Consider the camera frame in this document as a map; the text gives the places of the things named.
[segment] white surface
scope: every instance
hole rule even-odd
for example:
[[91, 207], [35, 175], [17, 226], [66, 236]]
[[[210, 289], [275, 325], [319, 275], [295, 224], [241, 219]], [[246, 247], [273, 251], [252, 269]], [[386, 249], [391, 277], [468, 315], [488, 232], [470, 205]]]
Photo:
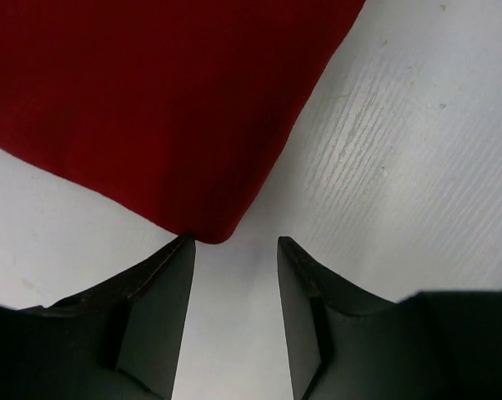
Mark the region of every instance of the white surface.
[[[291, 398], [276, 237], [390, 299], [502, 288], [502, 0], [368, 0], [233, 238], [198, 246], [173, 398]], [[0, 152], [0, 303], [173, 235]]]

